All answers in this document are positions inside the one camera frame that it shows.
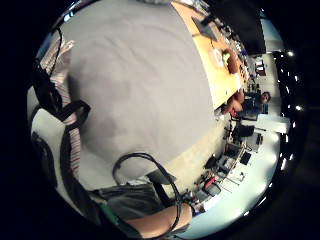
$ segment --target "black strap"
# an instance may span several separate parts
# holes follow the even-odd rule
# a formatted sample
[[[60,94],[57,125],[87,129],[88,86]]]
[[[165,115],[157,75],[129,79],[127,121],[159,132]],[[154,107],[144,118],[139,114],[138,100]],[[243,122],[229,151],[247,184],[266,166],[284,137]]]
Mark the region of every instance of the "black strap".
[[[51,114],[57,113],[62,108],[62,98],[58,90],[38,59],[35,60],[33,68],[33,87],[40,106]]]
[[[158,169],[163,174],[163,176],[168,180],[168,182],[170,182],[170,185],[173,188],[173,191],[174,191],[174,194],[175,194],[175,197],[176,197],[175,205],[177,206],[176,219],[175,219],[174,223],[171,225],[171,227],[165,233],[161,234],[160,236],[150,238],[150,239],[161,239],[161,238],[163,238],[165,236],[168,236],[170,233],[172,233],[173,229],[179,223],[180,214],[181,214],[181,205],[182,205],[182,199],[181,199],[180,193],[179,193],[176,185],[172,181],[171,177],[169,176],[168,172],[165,170],[165,168],[161,164],[159,164],[150,154],[143,153],[143,152],[135,152],[135,153],[126,154],[126,155],[120,157],[117,160],[117,162],[114,164],[113,169],[112,169],[112,176],[113,176],[113,179],[115,180],[115,182],[117,183],[118,186],[120,185],[120,181],[117,178],[116,172],[117,172],[118,169],[121,168],[121,164],[124,161],[126,161],[126,160],[128,160],[129,158],[132,158],[132,157],[144,158],[146,160],[149,160],[149,161],[153,162],[158,167]]]
[[[71,114],[76,113],[78,110],[82,110],[80,113],[77,114],[77,120],[74,123],[67,126],[67,129],[70,131],[72,129],[79,128],[86,121],[90,109],[90,106],[86,104],[84,101],[76,100],[62,108],[61,111],[59,111],[55,116],[63,122],[69,116],[71,116]]]

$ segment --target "computer monitor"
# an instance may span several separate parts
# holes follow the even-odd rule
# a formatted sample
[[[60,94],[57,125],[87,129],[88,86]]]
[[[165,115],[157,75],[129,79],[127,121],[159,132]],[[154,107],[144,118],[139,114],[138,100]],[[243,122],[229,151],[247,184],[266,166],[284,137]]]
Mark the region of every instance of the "computer monitor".
[[[202,21],[195,17],[192,17],[192,20],[196,24],[200,34],[214,41],[217,41],[217,37],[215,36],[211,27],[209,26],[209,23],[212,21],[211,18],[209,18],[209,16]]]

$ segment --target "table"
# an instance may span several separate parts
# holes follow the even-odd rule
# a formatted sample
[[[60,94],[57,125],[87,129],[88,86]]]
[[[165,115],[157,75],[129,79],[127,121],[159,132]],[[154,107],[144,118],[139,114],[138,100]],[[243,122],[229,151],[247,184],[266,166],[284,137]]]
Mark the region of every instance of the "table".
[[[209,26],[216,35],[217,41],[213,41],[199,33],[192,17],[203,20],[205,17],[204,15],[180,3],[173,2],[172,5],[182,17],[191,35],[194,36],[193,41],[201,57],[210,86],[213,107],[216,109],[226,102],[239,89],[239,87],[245,82],[245,79],[241,76],[240,71],[238,74],[230,74],[225,67],[220,67],[212,57],[212,50],[225,50],[230,48],[235,50],[237,54],[238,50],[234,49],[234,44],[231,44],[231,42],[222,35],[213,22],[211,22]],[[239,69],[240,66],[243,66],[244,68],[244,63],[241,62],[239,58],[237,59],[237,64]]]

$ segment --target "black background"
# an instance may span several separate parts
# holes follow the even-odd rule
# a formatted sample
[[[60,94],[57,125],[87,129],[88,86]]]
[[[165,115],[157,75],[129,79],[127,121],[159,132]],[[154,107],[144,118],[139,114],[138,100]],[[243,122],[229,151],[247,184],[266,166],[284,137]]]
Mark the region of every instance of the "black background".
[[[26,91],[32,60],[50,27],[72,1],[1,3],[1,239],[122,239],[78,216],[49,186],[35,160],[26,121]],[[320,209],[320,69],[318,9],[314,1],[255,1],[295,51],[304,82],[294,97],[307,102],[302,158],[280,191],[259,214],[208,239],[318,238]]]

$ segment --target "floor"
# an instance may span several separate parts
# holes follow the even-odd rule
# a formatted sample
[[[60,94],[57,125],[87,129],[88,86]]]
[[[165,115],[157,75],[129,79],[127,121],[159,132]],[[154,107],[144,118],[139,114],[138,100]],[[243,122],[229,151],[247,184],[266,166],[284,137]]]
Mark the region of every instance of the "floor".
[[[230,117],[225,116],[224,120],[213,123],[212,128],[199,142],[194,144],[187,151],[165,165],[165,169],[177,180],[175,184],[183,193],[188,190],[194,190],[195,181],[205,172],[203,166],[212,154],[219,156],[224,147],[225,141],[223,136],[225,134],[224,128],[229,124]],[[174,192],[170,185],[163,185],[164,190],[169,197],[174,196]]]

